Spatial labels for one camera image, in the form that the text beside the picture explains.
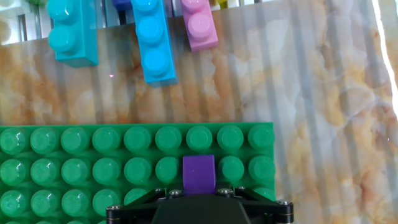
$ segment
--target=tabletop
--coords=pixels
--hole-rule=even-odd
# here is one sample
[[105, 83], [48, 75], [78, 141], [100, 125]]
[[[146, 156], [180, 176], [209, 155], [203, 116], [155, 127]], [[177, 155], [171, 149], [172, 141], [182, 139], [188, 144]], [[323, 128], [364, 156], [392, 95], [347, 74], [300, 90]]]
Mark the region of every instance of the tabletop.
[[3, 45], [0, 124], [270, 121], [296, 223], [398, 223], [397, 4], [213, 11], [219, 46], [196, 53], [170, 18], [180, 83], [163, 88], [144, 81], [134, 24], [98, 29], [97, 67], [57, 62], [47, 39]]

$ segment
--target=metal rack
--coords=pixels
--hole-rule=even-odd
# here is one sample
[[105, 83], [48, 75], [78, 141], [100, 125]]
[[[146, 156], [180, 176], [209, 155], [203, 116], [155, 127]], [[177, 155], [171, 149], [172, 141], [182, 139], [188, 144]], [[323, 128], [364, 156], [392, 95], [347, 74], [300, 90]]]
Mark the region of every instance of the metal rack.
[[[119, 26], [134, 23], [134, 15], [132, 10], [125, 12], [118, 12], [112, 5], [112, 0], [94, 0], [96, 9], [96, 23], [97, 29]], [[180, 0], [164, 0], [170, 10], [169, 17], [181, 16]], [[261, 1], [271, 0], [228, 0], [227, 7], [239, 7], [248, 4], [254, 4]], [[212, 5], [211, 10], [219, 10], [220, 5]], [[53, 22], [45, 6], [32, 6], [32, 12], [29, 14], [1, 18], [0, 22], [8, 26], [9, 38], [2, 40], [1, 44], [13, 44], [28, 40], [36, 40], [47, 38], [53, 27]]]

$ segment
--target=light blue lego brick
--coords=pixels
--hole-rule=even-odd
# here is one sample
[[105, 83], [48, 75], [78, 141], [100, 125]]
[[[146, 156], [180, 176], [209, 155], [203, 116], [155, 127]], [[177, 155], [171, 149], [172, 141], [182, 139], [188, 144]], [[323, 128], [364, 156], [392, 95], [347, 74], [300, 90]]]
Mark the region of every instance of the light blue lego brick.
[[131, 0], [145, 81], [152, 87], [178, 83], [162, 0]]
[[54, 20], [49, 45], [55, 58], [74, 68], [98, 65], [94, 0], [50, 0], [47, 12]]

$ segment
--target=purple lego brick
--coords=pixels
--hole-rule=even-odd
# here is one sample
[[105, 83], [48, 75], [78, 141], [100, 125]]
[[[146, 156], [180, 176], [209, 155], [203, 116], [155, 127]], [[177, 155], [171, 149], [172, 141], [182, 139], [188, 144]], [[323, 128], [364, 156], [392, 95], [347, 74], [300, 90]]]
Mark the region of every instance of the purple lego brick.
[[131, 0], [112, 0], [112, 4], [117, 11], [132, 9]]
[[182, 175], [185, 195], [214, 194], [216, 189], [214, 155], [184, 156]]

